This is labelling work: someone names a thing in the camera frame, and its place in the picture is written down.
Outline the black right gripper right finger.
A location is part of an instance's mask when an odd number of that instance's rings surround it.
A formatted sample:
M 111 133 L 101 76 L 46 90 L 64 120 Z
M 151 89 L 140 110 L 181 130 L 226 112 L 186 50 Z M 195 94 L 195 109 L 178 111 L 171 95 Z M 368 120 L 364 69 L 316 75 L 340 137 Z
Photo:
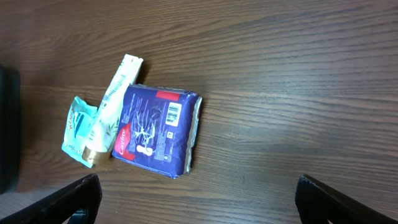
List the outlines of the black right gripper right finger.
M 397 224 L 397 220 L 359 203 L 306 174 L 301 175 L 298 180 L 295 204 L 300 220 L 305 224 Z

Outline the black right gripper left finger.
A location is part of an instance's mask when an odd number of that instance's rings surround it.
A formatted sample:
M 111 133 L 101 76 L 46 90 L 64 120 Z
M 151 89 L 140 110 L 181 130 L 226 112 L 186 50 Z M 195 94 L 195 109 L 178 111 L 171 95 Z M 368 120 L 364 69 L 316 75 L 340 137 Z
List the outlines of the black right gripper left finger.
M 101 199 L 100 180 L 97 174 L 89 174 L 1 219 L 1 224 L 63 222 L 94 224 Z

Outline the white tube with gold cap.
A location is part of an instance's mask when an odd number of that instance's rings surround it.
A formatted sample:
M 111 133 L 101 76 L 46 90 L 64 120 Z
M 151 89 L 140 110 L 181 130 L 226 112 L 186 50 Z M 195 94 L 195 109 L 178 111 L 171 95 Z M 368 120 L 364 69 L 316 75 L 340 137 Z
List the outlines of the white tube with gold cap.
M 97 110 L 85 140 L 82 158 L 90 164 L 107 161 L 114 147 L 127 88 L 135 84 L 143 59 L 126 54 Z

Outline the teal wet wipes pack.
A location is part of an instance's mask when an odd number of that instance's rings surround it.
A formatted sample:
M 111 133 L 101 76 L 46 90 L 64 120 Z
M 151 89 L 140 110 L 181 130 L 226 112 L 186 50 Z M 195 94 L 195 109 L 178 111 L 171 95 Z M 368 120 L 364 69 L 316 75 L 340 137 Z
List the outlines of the teal wet wipes pack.
M 86 162 L 82 155 L 85 140 L 91 131 L 91 124 L 96 112 L 97 107 L 88 105 L 79 96 L 76 96 L 68 112 L 62 144 L 62 150 L 65 153 L 88 168 L 92 168 L 93 165 Z

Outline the purple Carefree pad pack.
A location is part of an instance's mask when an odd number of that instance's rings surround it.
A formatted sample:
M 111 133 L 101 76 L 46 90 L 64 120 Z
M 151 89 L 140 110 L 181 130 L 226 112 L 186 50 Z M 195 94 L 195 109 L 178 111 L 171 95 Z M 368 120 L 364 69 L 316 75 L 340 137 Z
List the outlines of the purple Carefree pad pack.
M 202 100 L 188 90 L 129 86 L 113 157 L 173 179 L 190 172 Z

